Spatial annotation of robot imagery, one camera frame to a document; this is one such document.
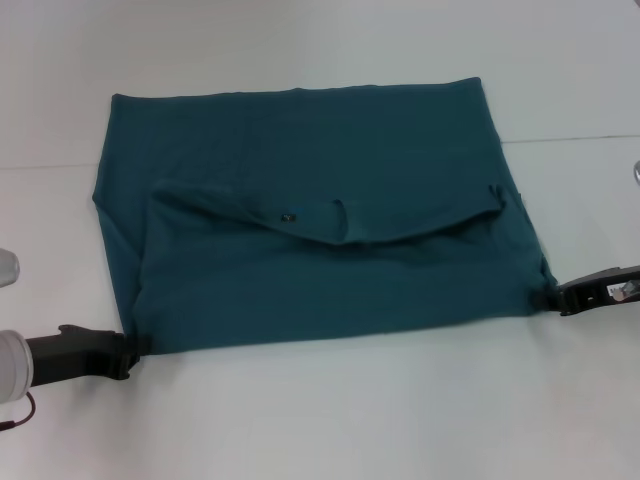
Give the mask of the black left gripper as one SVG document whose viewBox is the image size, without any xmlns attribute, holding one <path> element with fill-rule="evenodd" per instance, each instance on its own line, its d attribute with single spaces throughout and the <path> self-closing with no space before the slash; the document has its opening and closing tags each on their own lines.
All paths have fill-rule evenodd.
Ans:
<svg viewBox="0 0 640 480">
<path fill-rule="evenodd" d="M 85 376 L 126 380 L 139 359 L 151 353 L 148 335 L 125 335 L 61 325 L 59 334 L 26 340 L 33 361 L 32 386 Z"/>
</svg>

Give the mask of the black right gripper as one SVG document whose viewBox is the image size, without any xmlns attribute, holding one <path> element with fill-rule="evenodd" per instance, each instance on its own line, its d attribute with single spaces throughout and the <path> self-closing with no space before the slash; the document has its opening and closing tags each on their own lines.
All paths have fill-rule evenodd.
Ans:
<svg viewBox="0 0 640 480">
<path fill-rule="evenodd" d="M 530 304 L 537 312 L 562 316 L 639 301 L 639 267 L 606 269 L 560 286 L 535 288 Z"/>
</svg>

